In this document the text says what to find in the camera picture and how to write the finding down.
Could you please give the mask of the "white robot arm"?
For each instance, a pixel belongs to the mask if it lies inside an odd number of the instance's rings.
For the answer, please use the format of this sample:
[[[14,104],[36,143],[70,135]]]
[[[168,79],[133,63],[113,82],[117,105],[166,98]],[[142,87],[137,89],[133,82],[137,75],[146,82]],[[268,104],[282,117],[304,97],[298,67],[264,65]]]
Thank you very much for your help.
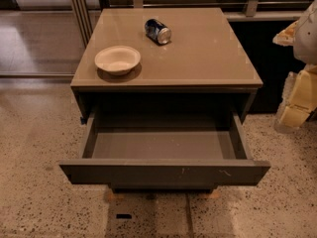
[[[284,47],[293,46],[294,57],[305,63],[299,73],[288,74],[276,112],[274,129],[291,133],[317,108],[317,0],[272,41]]]

